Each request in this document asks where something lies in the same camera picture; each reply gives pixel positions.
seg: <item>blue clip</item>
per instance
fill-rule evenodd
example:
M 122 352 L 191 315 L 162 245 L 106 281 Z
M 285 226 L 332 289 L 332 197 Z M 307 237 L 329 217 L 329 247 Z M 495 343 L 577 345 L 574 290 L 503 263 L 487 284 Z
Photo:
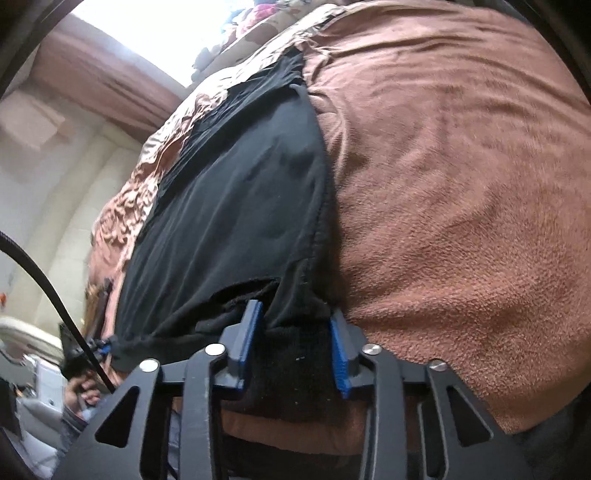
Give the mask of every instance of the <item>blue clip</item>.
M 111 344 L 110 343 L 107 343 L 106 345 L 103 345 L 101 348 L 98 349 L 98 352 L 101 355 L 107 355 L 110 351 L 111 351 Z
M 345 400 L 351 395 L 351 378 L 359 374 L 359 355 L 351 340 L 347 322 L 340 310 L 330 319 L 332 332 L 333 375 L 337 389 Z
M 238 325 L 236 338 L 228 352 L 228 374 L 236 379 L 236 389 L 244 390 L 249 375 L 249 357 L 256 326 L 261 317 L 262 303 L 249 300 Z

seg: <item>clothing pile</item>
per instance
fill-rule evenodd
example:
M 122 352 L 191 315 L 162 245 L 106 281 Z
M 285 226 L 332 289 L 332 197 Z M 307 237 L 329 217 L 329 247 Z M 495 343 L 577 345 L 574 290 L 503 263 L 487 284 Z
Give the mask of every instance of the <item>clothing pile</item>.
M 222 35 L 201 49 L 191 75 L 194 89 L 218 70 L 247 59 L 266 42 L 323 4 L 340 0 L 255 0 L 252 8 L 230 14 L 222 26 Z
M 565 478 L 591 381 L 590 155 L 591 107 L 530 26 L 324 5 L 201 83 L 103 209 L 111 373 L 188 358 L 259 299 L 225 432 L 356 456 L 365 405 L 339 401 L 325 348 L 339 306 L 399 357 L 449 362 L 536 478 Z

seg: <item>brown towel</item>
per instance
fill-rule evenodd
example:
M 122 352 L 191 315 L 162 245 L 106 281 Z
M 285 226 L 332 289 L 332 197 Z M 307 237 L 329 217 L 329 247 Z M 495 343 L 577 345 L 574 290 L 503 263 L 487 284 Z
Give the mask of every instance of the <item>brown towel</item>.
M 591 108 L 538 32 L 373 2 L 313 37 L 348 318 L 443 358 L 508 432 L 591 381 Z

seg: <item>black cloth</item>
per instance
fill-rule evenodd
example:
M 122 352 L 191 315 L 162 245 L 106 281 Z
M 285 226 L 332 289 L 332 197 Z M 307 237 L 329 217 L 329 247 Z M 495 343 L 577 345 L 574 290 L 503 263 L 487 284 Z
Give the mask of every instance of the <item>black cloth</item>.
M 305 421 L 335 398 L 328 320 L 340 291 L 336 195 L 303 63 L 297 49 L 287 51 L 195 124 L 127 268 L 116 369 L 147 357 L 186 359 L 258 299 L 264 334 L 242 405 Z
M 539 425 L 513 435 L 535 480 L 591 478 L 591 387 Z

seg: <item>black mount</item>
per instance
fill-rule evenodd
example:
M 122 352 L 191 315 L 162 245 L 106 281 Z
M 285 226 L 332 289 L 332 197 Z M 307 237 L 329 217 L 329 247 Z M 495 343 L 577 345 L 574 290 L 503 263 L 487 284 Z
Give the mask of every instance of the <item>black mount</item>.
M 220 343 L 189 360 L 148 359 L 106 401 L 61 462 L 54 480 L 166 478 L 173 397 L 183 396 L 180 480 L 225 480 L 220 401 L 248 388 L 252 338 L 261 303 L 251 300 L 242 321 Z M 531 480 L 517 446 L 443 361 L 397 359 L 367 343 L 340 312 L 331 320 L 335 381 L 344 398 L 370 402 L 360 480 L 407 480 L 405 387 L 422 391 L 418 404 L 421 480 Z

